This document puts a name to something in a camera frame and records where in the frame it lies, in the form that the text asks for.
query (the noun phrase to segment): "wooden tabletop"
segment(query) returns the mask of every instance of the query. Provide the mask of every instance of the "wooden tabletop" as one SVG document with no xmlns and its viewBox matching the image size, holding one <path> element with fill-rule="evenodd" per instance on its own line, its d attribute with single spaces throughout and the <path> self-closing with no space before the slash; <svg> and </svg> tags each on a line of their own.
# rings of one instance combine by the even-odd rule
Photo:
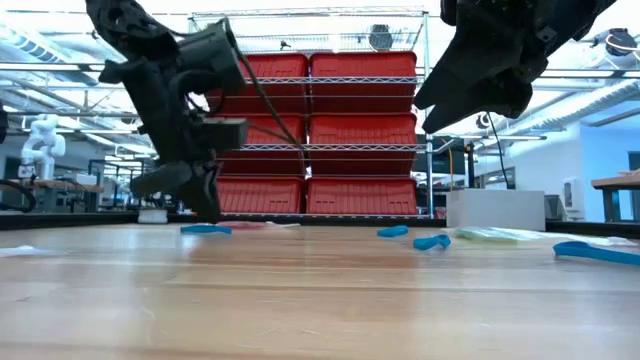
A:
<svg viewBox="0 0 640 360">
<path fill-rule="evenodd" d="M 86 192 L 101 193 L 104 191 L 102 186 L 91 185 L 75 185 L 68 181 L 61 180 L 34 180 L 31 184 L 31 180 L 9 180 L 17 184 L 20 184 L 28 189 L 56 189 L 56 190 L 80 190 Z M 6 185 L 0 185 L 0 190 L 11 190 L 12 188 Z"/>
<path fill-rule="evenodd" d="M 423 253 L 375 232 L 1 232 L 64 253 L 0 258 L 0 358 L 638 358 L 640 268 L 555 259 L 563 239 Z"/>
</svg>

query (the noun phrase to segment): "fluorescent light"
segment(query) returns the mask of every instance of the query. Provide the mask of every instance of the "fluorescent light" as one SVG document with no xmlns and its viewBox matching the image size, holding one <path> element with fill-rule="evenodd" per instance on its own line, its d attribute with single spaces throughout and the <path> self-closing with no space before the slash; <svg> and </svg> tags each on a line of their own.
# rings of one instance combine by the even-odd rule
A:
<svg viewBox="0 0 640 360">
<path fill-rule="evenodd" d="M 141 164 L 137 161 L 112 161 L 111 164 L 118 166 L 141 166 Z"/>
<path fill-rule="evenodd" d="M 123 148 L 143 154 L 155 154 L 156 150 L 147 146 L 137 145 L 137 144 L 120 144 Z"/>
<path fill-rule="evenodd" d="M 31 129 L 20 129 L 20 130 L 24 132 L 31 132 Z M 75 130 L 71 130 L 71 129 L 55 129 L 55 130 L 56 130 L 56 133 L 58 134 L 71 134 L 76 132 Z"/>
<path fill-rule="evenodd" d="M 612 77 L 614 71 L 609 70 L 547 70 L 542 78 L 607 78 Z"/>
<path fill-rule="evenodd" d="M 111 140 L 107 140 L 105 138 L 103 138 L 102 136 L 97 136 L 97 135 L 93 135 L 93 134 L 85 134 L 89 139 L 95 140 L 97 142 L 99 142 L 100 144 L 103 145 L 109 145 L 109 146 L 116 146 L 116 143 L 114 143 Z"/>
<path fill-rule="evenodd" d="M 498 135 L 500 140 L 543 140 L 544 136 L 538 135 Z"/>
<path fill-rule="evenodd" d="M 84 126 L 79 120 L 73 120 L 66 117 L 59 118 L 58 125 L 68 127 L 71 129 L 79 129 Z"/>
<path fill-rule="evenodd" d="M 107 130 L 107 129 L 93 129 L 93 130 L 80 130 L 84 134 L 133 134 L 131 130 Z"/>
<path fill-rule="evenodd" d="M 45 64 L 45 63 L 2 63 L 0 70 L 17 71 L 78 71 L 77 65 L 71 64 Z"/>
<path fill-rule="evenodd" d="M 625 78 L 640 78 L 640 71 L 625 71 L 625 73 L 622 74 L 622 77 L 625 77 Z"/>
</svg>

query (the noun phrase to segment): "pipe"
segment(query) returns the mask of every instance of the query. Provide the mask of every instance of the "pipe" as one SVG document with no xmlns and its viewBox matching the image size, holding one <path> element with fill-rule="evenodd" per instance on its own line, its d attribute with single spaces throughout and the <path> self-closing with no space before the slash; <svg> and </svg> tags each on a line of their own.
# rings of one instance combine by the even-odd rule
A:
<svg viewBox="0 0 640 360">
<path fill-rule="evenodd" d="M 507 135 L 516 135 L 518 132 L 528 131 L 530 128 L 546 129 L 546 128 L 558 128 L 565 127 L 572 122 L 578 121 L 585 116 L 595 114 L 599 111 L 608 109 L 614 105 L 617 105 L 623 101 L 629 100 L 640 94 L 640 81 L 639 80 L 627 80 L 616 85 L 596 90 L 590 94 L 586 94 L 584 98 L 587 98 L 587 103 L 574 110 L 560 115 L 560 116 L 548 116 L 543 120 L 531 119 L 528 121 L 521 121 L 518 126 L 512 128 L 507 132 Z"/>
<path fill-rule="evenodd" d="M 9 24 L 6 16 L 2 17 L 5 12 L 0 12 L 0 42 L 3 45 L 11 46 L 21 50 L 25 55 L 29 56 L 36 62 L 47 64 L 64 64 L 67 63 L 66 56 L 62 50 L 58 50 L 57 46 L 47 41 L 43 36 L 37 33 L 19 29 L 18 26 Z M 98 81 L 84 74 L 81 71 L 70 73 L 60 73 L 54 71 L 53 74 L 63 81 L 80 82 L 89 86 L 98 85 Z"/>
<path fill-rule="evenodd" d="M 618 122 L 620 120 L 628 119 L 628 118 L 630 118 L 632 116 L 636 116 L 636 115 L 640 115 L 640 108 L 629 110 L 629 111 L 625 111 L 625 112 L 623 112 L 621 114 L 613 115 L 613 116 L 608 117 L 606 119 L 602 119 L 600 121 L 596 121 L 596 122 L 589 123 L 589 124 L 586 124 L 586 125 L 588 125 L 590 127 L 601 127 L 601 126 L 613 124 L 613 123 Z"/>
<path fill-rule="evenodd" d="M 9 81 L 11 81 L 13 83 L 16 83 L 16 84 L 24 87 L 25 89 L 33 90 L 33 91 L 39 92 L 40 94 L 46 95 L 46 96 L 50 97 L 51 99 L 56 100 L 56 101 L 58 101 L 60 103 L 63 103 L 65 105 L 69 105 L 69 106 L 71 106 L 73 108 L 76 108 L 78 110 L 85 110 L 84 106 L 82 106 L 82 105 L 80 105 L 78 103 L 75 103 L 75 102 L 73 102 L 73 101 L 71 101 L 69 99 L 66 99 L 66 98 L 64 98 L 64 97 L 62 97 L 60 95 L 57 95 L 57 94 L 55 94 L 55 93 L 53 93 L 53 92 L 51 92 L 51 91 L 49 91 L 47 89 L 44 89 L 44 88 L 42 88 L 40 86 L 33 85 L 28 81 L 22 80 L 20 78 L 12 76 L 12 75 L 6 75 L 6 74 L 0 74 L 0 77 L 5 78 L 5 79 L 7 79 L 7 80 L 9 80 Z"/>
</svg>

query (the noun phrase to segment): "cable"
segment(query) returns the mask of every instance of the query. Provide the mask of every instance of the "cable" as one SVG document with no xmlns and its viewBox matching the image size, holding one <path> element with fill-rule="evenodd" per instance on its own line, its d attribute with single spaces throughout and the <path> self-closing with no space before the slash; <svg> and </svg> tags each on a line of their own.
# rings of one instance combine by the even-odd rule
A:
<svg viewBox="0 0 640 360">
<path fill-rule="evenodd" d="M 196 110 L 198 112 L 200 112 L 201 114 L 206 114 L 207 113 L 206 111 L 204 111 L 203 108 L 201 108 L 198 104 L 196 104 L 196 102 L 190 96 L 187 96 L 187 99 L 189 100 L 191 105 L 193 105 L 193 107 L 196 108 Z M 215 117 L 217 114 L 219 114 L 222 111 L 222 108 L 224 107 L 225 99 L 226 99 L 226 95 L 222 94 L 222 97 L 220 99 L 220 104 L 218 104 L 218 106 L 216 107 L 216 109 L 213 112 L 209 113 L 209 116 Z M 267 128 L 263 128 L 261 126 L 256 126 L 256 125 L 249 125 L 249 127 L 252 128 L 252 129 L 258 130 L 260 132 L 263 132 L 263 133 L 265 133 L 267 135 L 271 135 L 271 136 L 277 137 L 278 139 L 284 141 L 285 143 L 288 143 L 288 144 L 291 143 L 287 137 L 285 137 L 282 134 L 278 134 L 275 131 L 271 131 L 271 130 L 269 130 Z"/>
<path fill-rule="evenodd" d="M 500 155 L 500 167 L 502 168 L 502 176 L 504 176 L 504 182 L 507 184 L 507 189 L 511 189 L 509 186 L 509 178 L 507 178 L 507 171 L 504 169 L 504 158 L 502 153 L 502 145 L 500 145 L 500 138 L 498 137 L 498 132 L 496 131 L 496 127 L 493 124 L 493 119 L 491 118 L 491 114 L 487 112 L 487 117 L 489 118 L 489 122 L 491 123 L 491 129 L 493 129 L 493 134 L 496 137 L 496 141 L 498 142 L 498 154 Z"/>
<path fill-rule="evenodd" d="M 209 116 L 215 117 L 216 115 L 220 114 L 220 112 L 222 112 L 222 108 L 224 107 L 225 100 L 227 100 L 227 94 L 225 94 L 223 92 L 222 96 L 220 97 L 220 102 L 218 103 L 218 106 L 216 106 L 216 108 L 211 111 L 211 114 Z"/>
<path fill-rule="evenodd" d="M 29 205 L 27 205 L 26 207 L 17 207 L 0 203 L 0 210 L 14 210 L 22 211 L 23 213 L 30 213 L 33 211 L 33 209 L 35 209 L 37 204 L 36 197 L 31 193 L 31 191 L 29 191 L 29 189 L 10 180 L 0 180 L 0 185 L 10 187 L 13 190 L 19 191 L 20 193 L 22 193 L 22 195 L 24 195 L 24 197 L 27 198 L 27 202 L 29 202 Z"/>
<path fill-rule="evenodd" d="M 280 126 L 280 129 L 282 129 L 282 132 L 287 137 L 288 141 L 291 144 L 293 144 L 296 147 L 298 147 L 298 149 L 300 149 L 300 151 L 304 152 L 304 149 L 302 148 L 302 145 L 300 145 L 300 143 L 295 139 L 295 137 L 293 135 L 291 135 L 291 133 L 289 132 L 289 129 L 287 129 L 287 127 L 285 126 L 284 122 L 280 118 L 280 115 L 278 115 L 278 112 L 273 107 L 273 104 L 271 104 L 271 101 L 269 101 L 269 98 L 267 97 L 267 94 L 265 93 L 264 89 L 262 88 L 262 85 L 260 85 L 260 82 L 258 81 L 258 77 L 256 76 L 256 73 L 253 70 L 253 67 L 251 67 L 251 64 L 249 63 L 249 60 L 240 51 L 240 49 L 238 48 L 237 44 L 234 47 L 235 47 L 236 52 L 238 54 L 238 58 L 240 58 L 240 62 L 242 62 L 242 64 L 247 69 L 247 72 L 249 73 L 249 77 L 251 78 L 251 81 L 253 82 L 253 85 L 256 87 L 256 91 L 258 92 L 258 95 L 260 95 L 260 98 L 262 99 L 262 101 L 266 105 L 267 109 L 269 109 L 269 112 L 271 113 L 273 118 L 278 123 L 278 126 Z"/>
</svg>

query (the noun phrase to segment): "red bin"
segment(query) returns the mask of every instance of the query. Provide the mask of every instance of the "red bin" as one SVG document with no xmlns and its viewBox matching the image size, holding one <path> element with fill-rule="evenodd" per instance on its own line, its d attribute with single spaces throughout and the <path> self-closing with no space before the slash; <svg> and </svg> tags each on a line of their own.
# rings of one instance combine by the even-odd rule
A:
<svg viewBox="0 0 640 360">
<path fill-rule="evenodd" d="M 309 142 L 332 145 L 416 145 L 416 117 L 400 114 L 314 114 Z M 409 176 L 415 151 L 310 151 L 313 175 Z"/>
<path fill-rule="evenodd" d="M 282 129 L 271 115 L 222 115 L 221 117 L 246 118 L 250 126 L 256 126 L 277 134 L 283 134 Z M 299 114 L 280 114 L 282 122 L 291 135 L 300 143 L 307 143 L 304 116 Z M 247 144 L 280 145 L 288 144 L 284 139 L 269 135 L 256 128 L 249 128 Z M 294 151 L 230 151 L 218 155 L 222 162 L 222 174 L 278 174 L 302 176 L 303 162 L 299 150 Z"/>
<path fill-rule="evenodd" d="M 308 180 L 307 214 L 416 215 L 411 178 L 318 178 Z"/>
<path fill-rule="evenodd" d="M 376 83 L 337 81 L 311 85 L 313 112 L 408 112 L 416 90 L 413 52 L 317 53 L 311 56 L 311 77 L 408 78 Z"/>
<path fill-rule="evenodd" d="M 299 214 L 304 204 L 300 178 L 218 178 L 220 206 L 225 213 Z"/>
<path fill-rule="evenodd" d="M 303 54 L 248 55 L 247 59 L 258 78 L 306 78 L 309 75 L 309 59 Z M 243 64 L 240 64 L 240 70 L 247 79 L 247 88 L 238 94 L 227 94 L 222 112 L 268 113 L 269 110 L 258 96 L 255 86 L 248 79 L 249 72 Z M 263 83 L 262 87 L 278 112 L 307 113 L 307 84 Z M 211 111 L 220 104 L 221 95 L 220 90 L 207 94 Z"/>
</svg>

